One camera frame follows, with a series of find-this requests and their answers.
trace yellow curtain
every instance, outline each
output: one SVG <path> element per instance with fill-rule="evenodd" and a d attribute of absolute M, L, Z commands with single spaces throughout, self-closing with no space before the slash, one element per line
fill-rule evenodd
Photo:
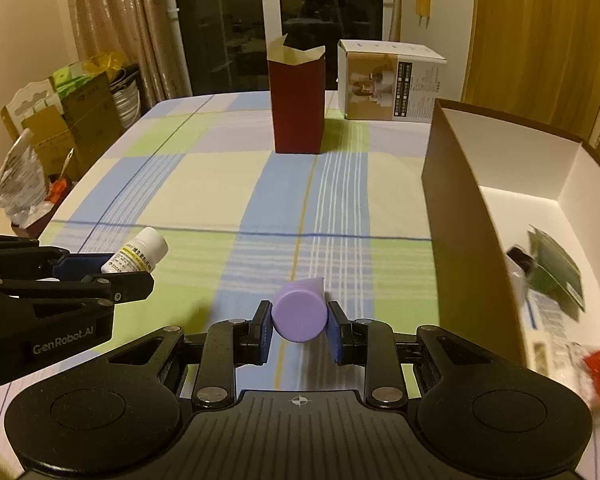
<path fill-rule="evenodd" d="M 589 139 L 600 108 L 600 0 L 475 0 L 463 100 Z"/>
<path fill-rule="evenodd" d="M 69 9 L 81 59 L 120 50 L 139 64 L 149 105 L 182 95 L 166 0 L 69 0 Z"/>

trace purple cap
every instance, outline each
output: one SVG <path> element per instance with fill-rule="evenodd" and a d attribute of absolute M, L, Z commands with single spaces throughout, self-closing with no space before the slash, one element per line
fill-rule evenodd
<path fill-rule="evenodd" d="M 273 326 L 288 341 L 309 341 L 327 324 L 324 278 L 289 282 L 273 298 Z"/>

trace red paper box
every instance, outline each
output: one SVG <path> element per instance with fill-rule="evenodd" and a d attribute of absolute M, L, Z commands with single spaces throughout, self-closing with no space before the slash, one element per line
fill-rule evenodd
<path fill-rule="evenodd" d="M 276 153 L 320 153 L 324 131 L 323 46 L 296 50 L 286 34 L 267 49 Z"/>

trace striped tablecloth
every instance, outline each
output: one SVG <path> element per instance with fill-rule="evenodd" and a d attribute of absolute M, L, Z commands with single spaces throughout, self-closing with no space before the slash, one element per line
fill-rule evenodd
<path fill-rule="evenodd" d="M 326 103 L 323 153 L 280 155 L 268 92 L 162 102 L 80 181 L 43 244 L 115 251 L 153 226 L 170 250 L 150 298 L 116 307 L 111 341 L 0 388 L 0 472 L 21 470 L 2 418 L 28 384 L 165 325 L 193 333 L 250 319 L 288 280 L 324 276 L 349 318 L 397 332 L 437 322 L 420 184 L 429 125 L 346 121 L 335 92 Z M 331 363 L 323 338 L 293 344 L 277 334 L 267 365 L 237 371 L 238 390 L 357 387 L 361 377 Z"/>

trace white bottle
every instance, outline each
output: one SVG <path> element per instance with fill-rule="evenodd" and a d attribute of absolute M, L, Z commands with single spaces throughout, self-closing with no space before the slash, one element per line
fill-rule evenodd
<path fill-rule="evenodd" d="M 169 250 L 167 242 L 153 227 L 145 227 L 124 244 L 100 270 L 102 272 L 151 272 Z"/>

